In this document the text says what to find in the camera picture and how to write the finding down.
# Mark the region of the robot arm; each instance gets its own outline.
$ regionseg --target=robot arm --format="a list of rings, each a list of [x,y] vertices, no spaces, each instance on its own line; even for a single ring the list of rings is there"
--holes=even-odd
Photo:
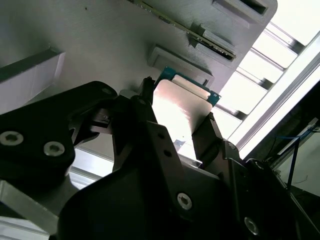
[[[0,116],[0,201],[52,239],[319,239],[272,170],[244,162],[209,114],[180,161],[152,109],[153,85],[126,98],[91,82]],[[77,190],[74,148],[112,134],[110,175]]]

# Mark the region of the mounting hole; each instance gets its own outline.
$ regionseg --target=mounting hole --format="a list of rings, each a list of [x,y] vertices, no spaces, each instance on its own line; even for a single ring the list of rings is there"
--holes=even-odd
[[[164,150],[163,153],[164,153],[164,155],[166,155],[169,158],[172,157],[171,152],[169,152],[168,150]]]
[[[162,133],[158,133],[158,137],[161,139],[165,139],[165,136]]]

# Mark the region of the bolt head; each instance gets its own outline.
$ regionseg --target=bolt head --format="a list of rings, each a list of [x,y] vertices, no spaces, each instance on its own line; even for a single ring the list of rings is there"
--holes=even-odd
[[[245,217],[244,224],[253,235],[257,236],[259,234],[259,229],[251,218]]]
[[[178,194],[177,201],[184,210],[190,210],[192,208],[192,201],[190,197],[183,192]]]
[[[65,146],[58,141],[50,141],[44,145],[43,152],[47,156],[58,157],[65,152]]]
[[[0,134],[0,143],[5,146],[16,146],[24,141],[24,136],[17,131],[5,131]]]

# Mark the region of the reflective metal surface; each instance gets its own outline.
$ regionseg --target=reflective metal surface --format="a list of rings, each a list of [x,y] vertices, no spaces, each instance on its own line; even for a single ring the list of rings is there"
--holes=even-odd
[[[244,224],[246,225],[246,227],[249,229],[249,231],[253,235],[257,236],[259,234],[259,229],[258,229],[257,225],[255,224],[255,222],[252,221],[252,219],[250,219],[249,217],[245,217]]]
[[[59,213],[66,202],[78,191],[67,177],[59,187],[37,193],[22,192],[5,180],[0,180],[0,202],[30,220],[50,235],[57,231]]]

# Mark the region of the metal plate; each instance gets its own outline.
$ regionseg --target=metal plate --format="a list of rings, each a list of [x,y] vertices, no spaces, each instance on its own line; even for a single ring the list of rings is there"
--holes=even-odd
[[[210,113],[212,105],[169,80],[161,80],[154,90],[153,105],[159,124],[166,126],[172,141],[191,140],[191,134]]]
[[[58,187],[37,192],[32,189],[29,192],[21,191],[7,181],[0,180],[0,202],[50,235],[57,231],[61,209],[77,191],[69,176]]]

